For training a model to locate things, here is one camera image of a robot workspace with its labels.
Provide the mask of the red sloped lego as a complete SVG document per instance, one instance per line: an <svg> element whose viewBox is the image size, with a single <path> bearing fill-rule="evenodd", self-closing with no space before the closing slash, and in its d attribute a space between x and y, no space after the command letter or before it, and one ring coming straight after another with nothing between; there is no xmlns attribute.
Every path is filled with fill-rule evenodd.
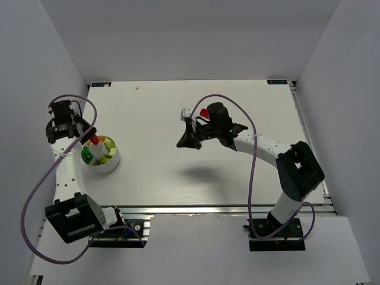
<svg viewBox="0 0 380 285"><path fill-rule="evenodd" d="M99 143L99 138L96 135L91 136L90 141L92 144L97 145Z"/></svg>

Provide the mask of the red rectangular lego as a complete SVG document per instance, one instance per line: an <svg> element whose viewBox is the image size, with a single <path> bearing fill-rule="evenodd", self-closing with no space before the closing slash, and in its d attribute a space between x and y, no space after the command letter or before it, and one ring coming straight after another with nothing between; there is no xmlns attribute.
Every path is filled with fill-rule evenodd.
<svg viewBox="0 0 380 285"><path fill-rule="evenodd" d="M209 119L209 118L210 118L207 109L202 109L202 110L200 111L199 115L200 115L201 117L203 117L203 118L206 118L206 119Z"/></svg>

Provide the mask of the lime lego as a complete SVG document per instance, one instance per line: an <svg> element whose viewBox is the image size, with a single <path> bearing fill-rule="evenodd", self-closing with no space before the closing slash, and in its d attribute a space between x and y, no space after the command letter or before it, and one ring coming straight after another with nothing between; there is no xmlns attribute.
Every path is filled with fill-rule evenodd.
<svg viewBox="0 0 380 285"><path fill-rule="evenodd" d="M105 140L104 145L106 146L108 150L110 150L111 148L116 148L115 143L111 140Z"/></svg>
<svg viewBox="0 0 380 285"><path fill-rule="evenodd" d="M119 150L117 148L111 148L109 151L109 154L113 156L118 156L119 155Z"/></svg>

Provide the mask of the dark green square lego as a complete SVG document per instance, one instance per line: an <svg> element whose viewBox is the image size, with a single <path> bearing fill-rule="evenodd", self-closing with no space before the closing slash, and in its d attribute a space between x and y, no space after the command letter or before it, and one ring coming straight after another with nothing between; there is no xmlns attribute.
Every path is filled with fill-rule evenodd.
<svg viewBox="0 0 380 285"><path fill-rule="evenodd" d="M81 157L82 157L82 160L86 164L90 164L91 161L93 160L93 155L90 153L90 150L89 150L88 146L84 146L82 148L82 150L81 150Z"/></svg>

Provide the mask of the dark green long lego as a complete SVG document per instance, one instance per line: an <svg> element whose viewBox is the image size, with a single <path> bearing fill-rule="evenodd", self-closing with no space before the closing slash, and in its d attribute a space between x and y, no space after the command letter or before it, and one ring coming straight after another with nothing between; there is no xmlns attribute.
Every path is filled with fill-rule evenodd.
<svg viewBox="0 0 380 285"><path fill-rule="evenodd" d="M108 163L109 161L110 161L109 158L104 157L102 160L96 160L94 165L95 166L100 166L100 165Z"/></svg>

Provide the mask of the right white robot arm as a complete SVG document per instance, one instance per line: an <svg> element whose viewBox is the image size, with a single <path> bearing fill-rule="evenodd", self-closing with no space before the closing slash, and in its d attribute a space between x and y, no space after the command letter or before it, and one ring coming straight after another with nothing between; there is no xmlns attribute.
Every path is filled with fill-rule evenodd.
<svg viewBox="0 0 380 285"><path fill-rule="evenodd" d="M203 141L217 139L226 148L250 154L275 167L282 193L267 219L279 228L325 179L310 146L303 141L286 144L258 136L247 126L234 123L220 102L210 104L206 112L207 120L201 124L191 117L190 109L182 109L180 119L185 123L185 132L176 146L199 150Z"/></svg>

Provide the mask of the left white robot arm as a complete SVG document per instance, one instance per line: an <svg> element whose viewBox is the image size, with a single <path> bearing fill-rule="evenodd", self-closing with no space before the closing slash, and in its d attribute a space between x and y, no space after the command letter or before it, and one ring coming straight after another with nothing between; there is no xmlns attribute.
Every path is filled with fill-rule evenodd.
<svg viewBox="0 0 380 285"><path fill-rule="evenodd" d="M45 208L45 215L65 243L125 224L117 207L104 208L90 198L82 173L83 165L96 173L112 171L121 159L119 149L111 137L97 135L95 127L71 105L71 100L52 103L52 119L46 126L58 165L53 204Z"/></svg>

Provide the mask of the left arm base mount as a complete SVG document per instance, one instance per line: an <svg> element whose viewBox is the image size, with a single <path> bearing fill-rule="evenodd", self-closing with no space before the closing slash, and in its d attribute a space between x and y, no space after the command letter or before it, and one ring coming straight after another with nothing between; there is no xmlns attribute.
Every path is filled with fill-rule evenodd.
<svg viewBox="0 0 380 285"><path fill-rule="evenodd" d="M125 218L119 208L114 208L117 222L90 240L91 248L142 249L146 246L145 220Z"/></svg>

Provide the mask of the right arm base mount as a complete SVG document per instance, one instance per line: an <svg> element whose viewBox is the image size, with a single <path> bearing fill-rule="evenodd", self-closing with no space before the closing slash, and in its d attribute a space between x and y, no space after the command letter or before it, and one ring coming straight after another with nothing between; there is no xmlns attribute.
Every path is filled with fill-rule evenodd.
<svg viewBox="0 0 380 285"><path fill-rule="evenodd" d="M248 233L249 250L251 252L293 252L305 251L305 242L299 241L303 237L303 229L298 218L293 219L290 224L268 239L258 239L254 236L249 224L243 225Z"/></svg>

